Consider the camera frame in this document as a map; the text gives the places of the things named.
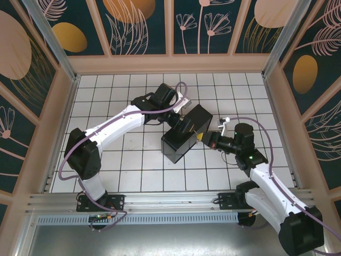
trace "floor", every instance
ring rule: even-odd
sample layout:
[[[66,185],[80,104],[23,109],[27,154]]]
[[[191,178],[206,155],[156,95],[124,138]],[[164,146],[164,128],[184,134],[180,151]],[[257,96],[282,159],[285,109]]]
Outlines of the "floor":
[[[287,187],[295,187],[265,86],[257,73],[82,76],[55,170],[62,162],[68,135],[74,128],[95,127],[121,112],[135,97],[154,92],[162,82],[175,86],[179,81],[187,83],[188,97],[192,100],[182,114],[201,104],[213,114],[210,131],[218,131],[219,117],[251,117],[261,122],[274,145],[274,172]],[[264,132],[258,125],[246,123],[254,127],[256,147],[270,161],[269,142]],[[230,124],[231,137],[236,124],[237,121]],[[136,128],[104,150],[100,177],[108,192],[235,189],[249,180],[233,165],[234,156],[223,156],[226,163],[221,153],[204,147],[201,142],[173,164],[161,153],[161,137],[169,128],[167,124]],[[67,165],[63,176],[69,175],[73,171]],[[74,179],[61,181],[54,172],[50,192],[80,190]]]

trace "wall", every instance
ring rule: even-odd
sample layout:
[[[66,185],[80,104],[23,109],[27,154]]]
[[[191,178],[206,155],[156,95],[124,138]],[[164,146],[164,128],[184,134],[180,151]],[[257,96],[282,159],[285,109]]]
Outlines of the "wall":
[[[296,2],[38,1],[79,74],[261,71]]]
[[[1,1],[0,23],[0,254],[8,255],[42,182],[70,79],[16,1]]]
[[[268,82],[303,187],[340,234],[341,3],[317,0],[311,10]]]

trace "dark teal wallpaper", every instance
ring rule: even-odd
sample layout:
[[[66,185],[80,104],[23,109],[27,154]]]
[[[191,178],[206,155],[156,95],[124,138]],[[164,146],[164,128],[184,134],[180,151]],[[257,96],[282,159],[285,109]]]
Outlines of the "dark teal wallpaper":
[[[287,47],[284,49],[284,51],[283,51],[281,57],[279,58],[279,61],[280,61],[280,62],[282,62],[283,58],[285,57],[285,55],[286,55],[287,52],[289,51],[289,48],[291,47],[291,44],[292,44],[294,38],[296,38],[297,34],[298,34],[299,31],[301,30],[301,28],[302,28],[304,22],[305,22],[306,19],[308,18],[309,14],[310,14],[311,10],[313,9],[314,5],[316,4],[316,2],[317,2],[317,0],[312,0],[312,1],[310,2],[310,5],[309,5],[308,10],[306,11],[305,15],[303,16],[302,20],[300,21],[300,23],[299,23],[299,25],[298,25],[298,27],[297,27],[295,33],[294,33],[293,36],[291,37],[291,40],[290,40],[290,42],[288,43]]]
[[[37,3],[66,55],[104,55],[85,0],[37,0]]]
[[[175,0],[174,54],[227,53],[240,4],[241,0]]]
[[[301,114],[341,76],[341,4],[325,1],[284,67]]]
[[[236,53],[270,53],[296,1],[252,0]]]
[[[166,54],[164,0],[96,0],[113,55]]]
[[[1,227],[2,221],[5,217],[6,210],[7,210],[7,205],[0,204],[0,227]]]
[[[13,192],[35,128],[0,96],[0,190]]]
[[[336,211],[339,214],[340,220],[341,220],[341,200],[334,201]]]
[[[38,117],[55,69],[9,1],[0,2],[0,83]]]
[[[341,91],[321,107],[305,127],[329,189],[341,186]]]

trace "grid floor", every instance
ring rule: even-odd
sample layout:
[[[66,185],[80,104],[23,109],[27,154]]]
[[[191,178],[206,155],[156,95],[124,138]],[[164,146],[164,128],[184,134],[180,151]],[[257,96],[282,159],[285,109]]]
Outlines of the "grid floor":
[[[56,165],[60,166],[70,131],[76,127],[89,129],[121,112],[135,97],[154,92],[162,83],[175,86],[184,81],[189,86],[192,104],[182,110],[187,114],[201,104],[213,114],[209,127],[217,131],[219,117],[252,117],[269,130],[274,145],[274,172],[289,188],[294,176],[289,170],[272,109],[260,74],[148,74],[82,76],[77,89],[71,116]],[[229,136],[233,136],[232,121]],[[270,161],[269,142],[259,126],[254,127],[255,144]],[[200,142],[173,164],[161,153],[161,137],[169,130],[167,124],[142,126],[117,139],[102,153],[100,177],[108,192],[193,191],[235,189],[249,180],[236,168],[233,155],[211,150]],[[64,176],[73,175],[68,165]],[[52,193],[79,192],[75,180],[61,181],[54,172]]]

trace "black box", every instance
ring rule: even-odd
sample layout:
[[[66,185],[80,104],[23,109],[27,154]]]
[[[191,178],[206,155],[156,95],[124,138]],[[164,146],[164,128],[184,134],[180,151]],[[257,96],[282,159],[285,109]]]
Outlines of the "black box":
[[[201,105],[196,105],[185,118],[190,118],[194,123],[197,133],[206,132],[212,120],[212,115]],[[179,133],[170,129],[161,138],[161,151],[174,164],[186,154],[197,142],[195,132]]]

